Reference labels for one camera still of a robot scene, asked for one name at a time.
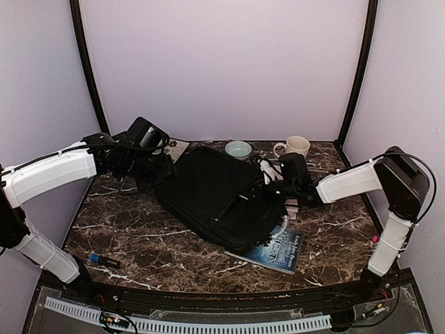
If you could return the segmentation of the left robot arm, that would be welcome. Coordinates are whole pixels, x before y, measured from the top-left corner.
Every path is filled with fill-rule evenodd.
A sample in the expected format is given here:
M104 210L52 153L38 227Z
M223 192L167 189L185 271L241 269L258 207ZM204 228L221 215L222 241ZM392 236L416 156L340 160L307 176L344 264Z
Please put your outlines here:
M74 216L74 207L89 179L112 174L129 177L137 189L147 192L174 175L172 159L165 154L168 135L149 128L142 134L119 136L97 133L61 150L1 171L1 248L14 250L46 270L83 303L93 303L98 289L75 256L39 231L34 218L48 218L48 204L56 217Z

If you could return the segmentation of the black student bag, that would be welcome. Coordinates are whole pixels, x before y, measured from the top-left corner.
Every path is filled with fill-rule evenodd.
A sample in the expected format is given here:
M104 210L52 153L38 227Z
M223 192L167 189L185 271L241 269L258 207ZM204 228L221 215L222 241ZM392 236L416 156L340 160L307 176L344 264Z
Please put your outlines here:
M284 203L242 192L263 182L259 171L205 146L175 164L177 175L155 191L159 204L202 239L232 251L266 243L286 215Z

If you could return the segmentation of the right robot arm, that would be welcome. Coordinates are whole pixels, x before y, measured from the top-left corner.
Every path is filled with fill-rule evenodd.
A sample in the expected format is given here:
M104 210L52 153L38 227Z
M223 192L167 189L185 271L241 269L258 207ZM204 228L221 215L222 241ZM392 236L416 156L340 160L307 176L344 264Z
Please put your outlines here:
M319 180L311 177L305 158L298 153L283 154L278 166L260 159L259 170L261 177L242 190L241 198L251 202L295 199L299 205L319 207L376 191L385 196L389 215L366 265L372 275L355 287L355 296L362 302L380 293L379 277L385 276L405 251L437 194L437 180L429 165L398 146Z

